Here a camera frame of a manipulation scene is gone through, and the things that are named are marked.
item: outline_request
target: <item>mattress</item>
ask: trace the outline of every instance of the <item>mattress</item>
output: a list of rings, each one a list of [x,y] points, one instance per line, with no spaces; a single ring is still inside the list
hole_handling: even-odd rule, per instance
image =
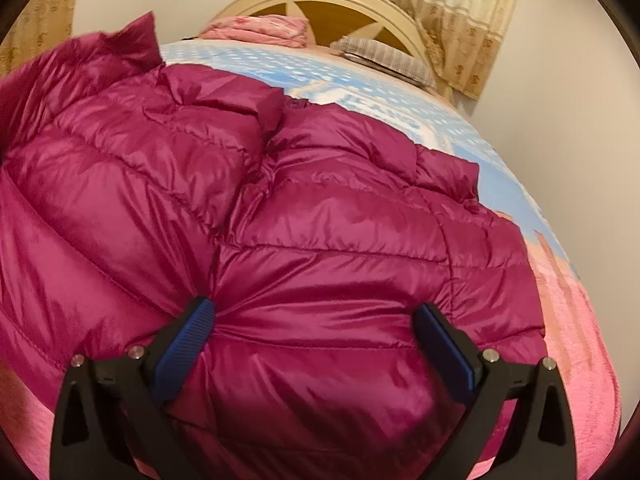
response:
[[[574,420],[578,478],[611,450],[620,424],[618,382],[584,287],[535,201],[492,147],[453,108],[400,80],[315,50],[191,40],[162,47],[168,64],[198,63],[279,86],[318,104],[338,103],[414,142],[480,165],[483,205],[515,222],[529,251],[549,355],[558,361]],[[0,427],[39,479],[48,478],[52,414],[0,363]],[[488,470],[479,463],[472,474]]]

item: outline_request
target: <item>blue gripper pad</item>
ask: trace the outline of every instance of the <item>blue gripper pad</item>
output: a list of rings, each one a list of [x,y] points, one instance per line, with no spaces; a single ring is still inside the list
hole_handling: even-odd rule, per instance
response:
[[[213,303],[203,300],[164,352],[154,369],[150,388],[151,398],[156,404],[178,395],[213,330],[215,317]]]
[[[475,389],[478,384],[478,372],[474,370],[452,338],[452,333],[460,332],[449,326],[449,331],[443,327],[448,323],[439,312],[434,314],[426,304],[418,307],[414,313],[414,332],[425,352],[427,359],[438,371],[445,383],[449,395],[456,402],[469,406],[476,398]]]

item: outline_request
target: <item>shiny magenta fabric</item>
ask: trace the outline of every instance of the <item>shiny magenta fabric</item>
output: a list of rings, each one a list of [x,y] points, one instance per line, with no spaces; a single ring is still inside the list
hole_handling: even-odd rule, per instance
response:
[[[168,411],[212,477],[415,480],[462,412],[416,348],[419,303],[481,348],[546,353],[475,164],[164,66],[151,16],[41,56],[0,100],[0,355],[51,409],[73,354],[119,356],[203,294],[216,328]]]

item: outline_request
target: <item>silver bolt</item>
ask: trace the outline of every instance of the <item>silver bolt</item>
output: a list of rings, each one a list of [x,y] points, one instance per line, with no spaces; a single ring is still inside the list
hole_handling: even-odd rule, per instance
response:
[[[552,359],[551,357],[545,357],[544,359],[542,359],[542,365],[547,370],[551,371],[556,369],[558,363],[556,363],[556,360]]]
[[[140,359],[145,354],[145,348],[140,345],[135,345],[129,348],[127,355],[132,359]]]
[[[495,363],[500,360],[500,354],[493,348],[487,348],[482,351],[482,358],[489,363]]]
[[[73,368],[79,368],[84,364],[84,356],[76,354],[71,358],[71,365]]]

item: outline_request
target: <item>striped pillow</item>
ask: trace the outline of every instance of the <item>striped pillow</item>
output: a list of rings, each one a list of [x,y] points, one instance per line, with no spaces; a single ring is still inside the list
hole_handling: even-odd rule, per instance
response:
[[[346,36],[334,41],[331,48],[342,51],[352,61],[399,77],[413,85],[437,88],[436,78],[429,66],[387,44]]]

